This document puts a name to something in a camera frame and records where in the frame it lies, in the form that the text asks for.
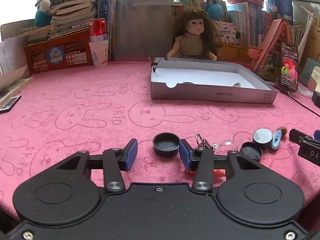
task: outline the gift bag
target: gift bag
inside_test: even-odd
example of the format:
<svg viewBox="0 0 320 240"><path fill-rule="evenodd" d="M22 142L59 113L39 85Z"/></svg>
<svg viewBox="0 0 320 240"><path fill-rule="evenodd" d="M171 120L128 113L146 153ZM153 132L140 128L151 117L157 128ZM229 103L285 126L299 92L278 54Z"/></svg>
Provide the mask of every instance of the gift bag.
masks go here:
<svg viewBox="0 0 320 240"><path fill-rule="evenodd" d="M273 15L273 20L286 19L293 25L292 0L266 0L267 12Z"/></svg>

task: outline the doll's face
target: doll's face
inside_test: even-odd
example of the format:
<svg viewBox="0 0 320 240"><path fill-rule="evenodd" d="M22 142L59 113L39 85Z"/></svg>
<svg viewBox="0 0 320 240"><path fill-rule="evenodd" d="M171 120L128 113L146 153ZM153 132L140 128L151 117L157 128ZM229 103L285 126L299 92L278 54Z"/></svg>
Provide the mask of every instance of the doll's face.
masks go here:
<svg viewBox="0 0 320 240"><path fill-rule="evenodd" d="M186 31L194 35L204 32L203 19L191 20L187 22Z"/></svg>

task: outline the phone screen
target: phone screen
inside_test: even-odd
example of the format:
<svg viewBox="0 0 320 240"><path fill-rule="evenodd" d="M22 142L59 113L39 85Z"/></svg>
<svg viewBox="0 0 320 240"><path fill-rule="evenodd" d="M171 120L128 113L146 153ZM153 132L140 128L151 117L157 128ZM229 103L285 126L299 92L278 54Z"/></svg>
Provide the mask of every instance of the phone screen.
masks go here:
<svg viewBox="0 0 320 240"><path fill-rule="evenodd" d="M291 44L281 44L281 75L279 86L291 92L298 90L298 49Z"/></svg>

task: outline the doll's hair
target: doll's hair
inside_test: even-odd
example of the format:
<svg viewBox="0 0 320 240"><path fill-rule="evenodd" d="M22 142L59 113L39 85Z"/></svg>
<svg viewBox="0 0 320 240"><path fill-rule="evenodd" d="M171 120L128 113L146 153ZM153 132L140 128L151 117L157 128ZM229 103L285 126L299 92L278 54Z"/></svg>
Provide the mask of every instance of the doll's hair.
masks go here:
<svg viewBox="0 0 320 240"><path fill-rule="evenodd" d="M218 55L217 37L219 37L213 21L209 18L207 12L202 9L187 9L184 10L175 20L173 24L173 37L183 35L186 32L186 25L191 20L203 20L204 32L201 34L203 44L203 55L211 51L214 55Z"/></svg>

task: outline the pink tablecloth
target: pink tablecloth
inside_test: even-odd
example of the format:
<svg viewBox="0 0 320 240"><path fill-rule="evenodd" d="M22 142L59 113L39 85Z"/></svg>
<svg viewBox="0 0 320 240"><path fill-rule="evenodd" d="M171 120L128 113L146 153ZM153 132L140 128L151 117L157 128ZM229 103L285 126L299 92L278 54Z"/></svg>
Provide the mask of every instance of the pink tablecloth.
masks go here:
<svg viewBox="0 0 320 240"><path fill-rule="evenodd" d="M0 204L16 217L12 205L15 188L81 149L101 154L139 142L130 182L191 182L177 155L157 157L153 137L173 132L196 146L200 133L210 143L234 141L238 147L261 127L296 128L309 135L319 129L320 118L278 93L273 105L204 101L151 100L149 63L110 63L107 68L80 67L34 76L12 111L0 116ZM297 99L317 113L309 97ZM261 163L297 183L309 203L320 192L320 168L302 158L298 146L286 137L277 152L265 151ZM103 185L101 171L92 180ZM223 179L216 179L216 185Z"/></svg>

